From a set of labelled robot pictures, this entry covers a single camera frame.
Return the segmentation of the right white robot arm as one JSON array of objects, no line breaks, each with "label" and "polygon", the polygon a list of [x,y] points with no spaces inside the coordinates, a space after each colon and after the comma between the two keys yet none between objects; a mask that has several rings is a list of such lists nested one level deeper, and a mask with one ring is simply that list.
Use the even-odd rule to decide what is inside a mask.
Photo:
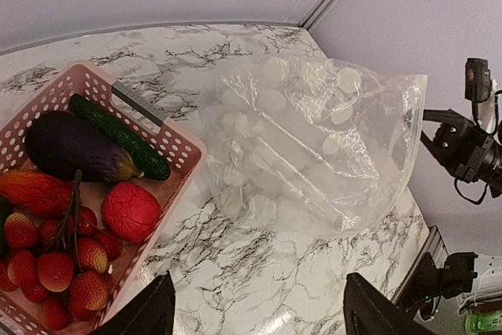
[{"label": "right white robot arm", "polygon": [[464,183],[479,180],[501,194],[501,145],[494,136],[453,110],[426,110],[423,120],[440,126],[433,139],[420,141],[450,176]]}]

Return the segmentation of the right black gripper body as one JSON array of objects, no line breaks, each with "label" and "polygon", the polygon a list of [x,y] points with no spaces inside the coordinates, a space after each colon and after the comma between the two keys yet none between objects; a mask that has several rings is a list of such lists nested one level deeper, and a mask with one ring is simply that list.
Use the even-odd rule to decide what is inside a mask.
[{"label": "right black gripper body", "polygon": [[440,164],[465,183],[479,180],[490,149],[490,135],[462,115],[445,115],[435,135]]}]

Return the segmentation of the green cucumber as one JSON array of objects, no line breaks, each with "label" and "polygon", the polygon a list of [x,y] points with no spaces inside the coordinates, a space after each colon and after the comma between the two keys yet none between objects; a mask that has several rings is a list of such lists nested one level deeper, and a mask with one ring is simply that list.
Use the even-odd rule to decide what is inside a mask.
[{"label": "green cucumber", "polygon": [[102,107],[74,94],[70,99],[70,109],[78,118],[89,122],[103,135],[125,149],[135,166],[150,180],[164,181],[171,175],[169,163],[146,141]]}]

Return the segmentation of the purple eggplant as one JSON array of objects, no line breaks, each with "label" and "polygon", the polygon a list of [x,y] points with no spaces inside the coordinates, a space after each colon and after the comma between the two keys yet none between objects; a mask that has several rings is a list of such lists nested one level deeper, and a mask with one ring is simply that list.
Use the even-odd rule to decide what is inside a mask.
[{"label": "purple eggplant", "polygon": [[24,145],[38,169],[60,179],[73,179],[78,169],[83,181],[94,183],[116,183],[144,175],[129,152],[67,112],[40,115],[28,127]]}]

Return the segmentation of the red round fruit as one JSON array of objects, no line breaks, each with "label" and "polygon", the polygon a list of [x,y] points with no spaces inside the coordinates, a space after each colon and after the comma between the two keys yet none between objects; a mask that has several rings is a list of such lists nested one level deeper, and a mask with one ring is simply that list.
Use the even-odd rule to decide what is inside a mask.
[{"label": "red round fruit", "polygon": [[121,239],[142,243],[156,227],[162,209],[149,191],[130,182],[114,186],[103,200],[104,223]]}]

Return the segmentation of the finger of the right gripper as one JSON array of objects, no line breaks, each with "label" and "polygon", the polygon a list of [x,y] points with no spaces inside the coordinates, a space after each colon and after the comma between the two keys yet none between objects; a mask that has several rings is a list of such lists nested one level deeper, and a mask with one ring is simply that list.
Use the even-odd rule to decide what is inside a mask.
[{"label": "finger of the right gripper", "polygon": [[420,142],[426,147],[432,157],[440,164],[443,164],[443,153],[442,149],[431,140],[427,134],[422,131],[420,135]]},{"label": "finger of the right gripper", "polygon": [[423,113],[423,120],[425,122],[441,123],[454,126],[457,123],[456,112],[449,110],[431,110],[425,109]]}]

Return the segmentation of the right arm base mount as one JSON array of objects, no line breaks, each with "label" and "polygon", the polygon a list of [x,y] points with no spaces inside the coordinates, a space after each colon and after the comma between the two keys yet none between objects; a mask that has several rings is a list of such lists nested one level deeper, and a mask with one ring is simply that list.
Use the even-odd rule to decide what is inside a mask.
[{"label": "right arm base mount", "polygon": [[406,299],[402,299],[403,307],[407,312],[417,311],[436,297],[449,299],[470,293],[478,277],[476,259],[478,254],[474,252],[454,253],[446,258],[442,268],[438,268],[431,253],[426,252],[412,275],[410,290]]}]

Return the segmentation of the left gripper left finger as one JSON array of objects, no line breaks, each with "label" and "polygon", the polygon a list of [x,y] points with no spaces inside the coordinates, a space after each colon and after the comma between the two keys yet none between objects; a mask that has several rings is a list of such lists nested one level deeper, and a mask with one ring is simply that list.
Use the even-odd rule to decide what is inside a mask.
[{"label": "left gripper left finger", "polygon": [[94,335],[171,335],[175,289],[171,274],[157,276],[118,314],[92,332]]}]

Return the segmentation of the clear dotted zip top bag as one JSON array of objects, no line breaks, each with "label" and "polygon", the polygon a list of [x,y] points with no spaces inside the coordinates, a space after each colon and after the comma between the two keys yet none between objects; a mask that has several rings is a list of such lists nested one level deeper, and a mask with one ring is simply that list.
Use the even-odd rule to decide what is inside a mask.
[{"label": "clear dotted zip top bag", "polygon": [[374,227],[417,158],[426,75],[332,59],[239,58],[198,98],[209,187],[236,223],[336,237]]}]

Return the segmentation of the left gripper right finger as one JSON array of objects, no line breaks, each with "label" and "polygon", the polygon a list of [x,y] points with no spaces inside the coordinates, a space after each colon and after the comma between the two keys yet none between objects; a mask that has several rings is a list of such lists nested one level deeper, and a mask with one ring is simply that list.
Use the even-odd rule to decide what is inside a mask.
[{"label": "left gripper right finger", "polygon": [[347,275],[343,305],[345,331],[349,335],[431,334],[359,273]]}]

